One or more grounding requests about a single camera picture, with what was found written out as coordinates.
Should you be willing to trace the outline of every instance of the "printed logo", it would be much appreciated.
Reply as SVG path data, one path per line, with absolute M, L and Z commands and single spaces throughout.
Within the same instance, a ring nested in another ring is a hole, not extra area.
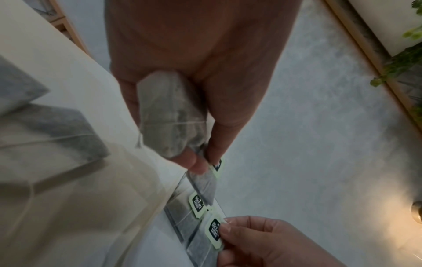
M 202 201 L 202 199 L 196 195 L 193 197 L 193 205 L 195 206 L 195 209 L 197 212 L 200 212 L 202 210 L 202 208 L 204 207 L 204 202 Z
M 214 219 L 208 229 L 210 231 L 211 236 L 214 240 L 218 241 L 220 239 L 220 234 L 218 233 L 218 229 L 220 228 L 220 223 L 217 219 Z
M 218 165 L 217 166 L 215 166 L 215 165 L 213 165 L 213 167 L 214 167 L 214 169 L 215 169 L 215 171 L 216 172 L 218 172 L 218 170 L 220 169 L 220 167 L 221 167 L 221 160 L 220 160 L 220 162 L 218 163 Z

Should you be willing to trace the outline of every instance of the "hand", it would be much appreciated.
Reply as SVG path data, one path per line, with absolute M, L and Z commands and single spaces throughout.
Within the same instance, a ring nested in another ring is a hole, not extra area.
M 203 90 L 215 119 L 206 158 L 218 164 L 261 102 L 301 0 L 108 0 L 110 69 L 139 125 L 136 83 L 175 69 Z M 197 174 L 191 149 L 172 159 Z
M 227 218 L 220 225 L 226 245 L 218 267 L 344 267 L 291 224 L 262 217 Z

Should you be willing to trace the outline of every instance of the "tea bag tag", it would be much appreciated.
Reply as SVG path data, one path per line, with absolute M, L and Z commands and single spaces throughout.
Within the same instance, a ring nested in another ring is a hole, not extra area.
M 193 192 L 189 196 L 189 204 L 195 214 L 196 218 L 200 219 L 208 210 L 208 206 L 204 204 L 201 197 L 198 195 L 197 192 Z
M 211 212 L 211 218 L 205 225 L 205 235 L 208 237 L 215 249 L 220 249 L 223 245 L 223 242 L 220 238 L 220 233 L 218 230 L 220 228 L 220 225 L 226 222 L 214 210 L 208 212 Z
M 214 176 L 217 178 L 217 180 L 220 179 L 221 177 L 221 172 L 224 167 L 224 162 L 225 162 L 224 159 L 221 158 L 217 165 L 210 164 L 210 169 L 214 173 Z

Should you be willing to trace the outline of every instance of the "fingernail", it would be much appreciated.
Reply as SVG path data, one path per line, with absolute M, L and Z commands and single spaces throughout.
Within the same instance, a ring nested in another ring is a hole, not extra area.
M 228 223 L 222 223 L 220 225 L 220 234 L 230 234 L 231 226 Z

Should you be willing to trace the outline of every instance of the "marble floor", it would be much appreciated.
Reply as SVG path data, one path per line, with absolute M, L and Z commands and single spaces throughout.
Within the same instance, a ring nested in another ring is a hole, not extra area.
M 59 2 L 108 69 L 103 0 Z M 422 139 L 374 76 L 325 4 L 304 0 L 268 94 L 225 156 L 226 215 L 289 221 L 350 267 L 419 266 L 409 209 Z

